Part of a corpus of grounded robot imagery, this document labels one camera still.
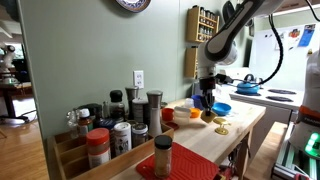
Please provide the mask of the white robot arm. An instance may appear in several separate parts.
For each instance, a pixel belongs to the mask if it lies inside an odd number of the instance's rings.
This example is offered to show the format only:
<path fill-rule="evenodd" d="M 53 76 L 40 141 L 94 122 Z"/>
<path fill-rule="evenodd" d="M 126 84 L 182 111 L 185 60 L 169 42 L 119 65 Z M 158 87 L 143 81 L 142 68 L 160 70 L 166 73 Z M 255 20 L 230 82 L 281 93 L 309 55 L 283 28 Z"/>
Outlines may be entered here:
<path fill-rule="evenodd" d="M 264 80 L 268 82 L 279 71 L 284 48 L 280 36 L 273 23 L 273 12 L 276 11 L 285 0 L 244 0 L 239 8 L 225 22 L 222 28 L 209 40 L 198 46 L 198 78 L 202 91 L 201 103 L 206 116 L 211 115 L 211 107 L 214 104 L 212 90 L 216 85 L 217 75 L 215 65 L 232 64 L 236 48 L 233 46 L 234 38 L 245 24 L 256 16 L 269 16 L 269 23 L 274 32 L 279 48 L 279 63 L 274 72 Z M 320 55 L 316 51 L 307 60 L 305 93 L 302 105 L 299 107 L 295 129 L 289 138 L 289 142 L 297 149 L 304 151 L 309 157 L 319 159 L 319 121 L 320 121 Z"/>

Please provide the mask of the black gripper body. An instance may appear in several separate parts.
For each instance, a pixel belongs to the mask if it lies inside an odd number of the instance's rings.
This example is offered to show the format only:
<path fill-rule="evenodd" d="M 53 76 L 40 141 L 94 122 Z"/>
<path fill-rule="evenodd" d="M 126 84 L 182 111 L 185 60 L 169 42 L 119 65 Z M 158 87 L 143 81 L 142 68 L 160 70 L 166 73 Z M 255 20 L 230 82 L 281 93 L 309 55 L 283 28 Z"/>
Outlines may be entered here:
<path fill-rule="evenodd" d="M 200 81 L 201 101 L 213 102 L 214 95 L 212 91 L 215 89 L 216 80 L 214 77 L 202 78 Z"/>

